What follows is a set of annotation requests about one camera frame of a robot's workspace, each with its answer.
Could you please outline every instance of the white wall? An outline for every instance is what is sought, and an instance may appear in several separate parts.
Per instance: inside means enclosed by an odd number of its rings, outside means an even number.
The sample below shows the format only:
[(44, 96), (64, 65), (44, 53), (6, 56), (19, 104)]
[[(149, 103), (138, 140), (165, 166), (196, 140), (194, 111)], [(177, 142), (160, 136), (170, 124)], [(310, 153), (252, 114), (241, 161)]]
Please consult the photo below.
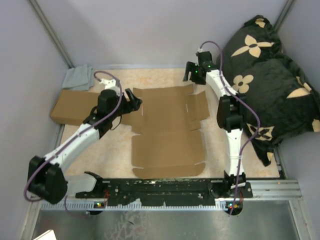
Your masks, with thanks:
[(286, 0), (38, 0), (76, 66), (185, 66), (199, 45), (223, 45), (257, 14), (274, 23)]
[[(320, 1), (297, 0), (279, 31), (288, 55), (320, 91)], [(284, 141), (280, 151), (291, 178), (297, 179), (320, 239), (320, 133), (306, 133)]]
[(17, 240), (28, 163), (49, 150), (67, 67), (26, 0), (0, 1), (0, 239)]

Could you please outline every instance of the unfolded cardboard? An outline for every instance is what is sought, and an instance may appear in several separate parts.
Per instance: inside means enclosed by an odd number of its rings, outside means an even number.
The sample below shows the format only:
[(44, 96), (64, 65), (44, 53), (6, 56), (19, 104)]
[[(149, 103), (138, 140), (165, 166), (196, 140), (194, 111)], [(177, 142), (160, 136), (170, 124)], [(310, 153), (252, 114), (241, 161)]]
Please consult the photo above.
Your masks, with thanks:
[(63, 89), (50, 114), (58, 124), (80, 126), (98, 103), (99, 93)]
[(143, 103), (122, 124), (141, 134), (132, 137), (133, 173), (142, 179), (197, 176), (205, 169), (201, 120), (209, 117), (206, 93), (193, 85), (133, 89)]

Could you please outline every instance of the floral pillow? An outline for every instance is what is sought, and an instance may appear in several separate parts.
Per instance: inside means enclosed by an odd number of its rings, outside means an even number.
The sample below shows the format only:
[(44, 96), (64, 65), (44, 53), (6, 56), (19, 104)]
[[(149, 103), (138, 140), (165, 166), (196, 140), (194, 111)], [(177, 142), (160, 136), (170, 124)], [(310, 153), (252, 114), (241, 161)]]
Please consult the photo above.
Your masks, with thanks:
[[(260, 118), (261, 128), (252, 144), (265, 166), (283, 139), (320, 132), (319, 93), (301, 68), (282, 53), (277, 33), (263, 16), (246, 22), (226, 44), (222, 71), (236, 91), (246, 94)], [(251, 136), (256, 129), (257, 121), (247, 111), (244, 131)]]

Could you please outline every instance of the folded gray cloth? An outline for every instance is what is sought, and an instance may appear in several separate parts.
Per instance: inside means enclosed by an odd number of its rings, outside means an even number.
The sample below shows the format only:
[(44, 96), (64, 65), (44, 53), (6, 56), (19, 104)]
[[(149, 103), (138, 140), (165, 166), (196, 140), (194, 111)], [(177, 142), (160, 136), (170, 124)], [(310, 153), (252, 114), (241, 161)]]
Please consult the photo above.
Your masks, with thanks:
[(69, 69), (66, 72), (62, 88), (75, 91), (88, 91), (95, 84), (93, 71), (93, 67), (87, 63)]

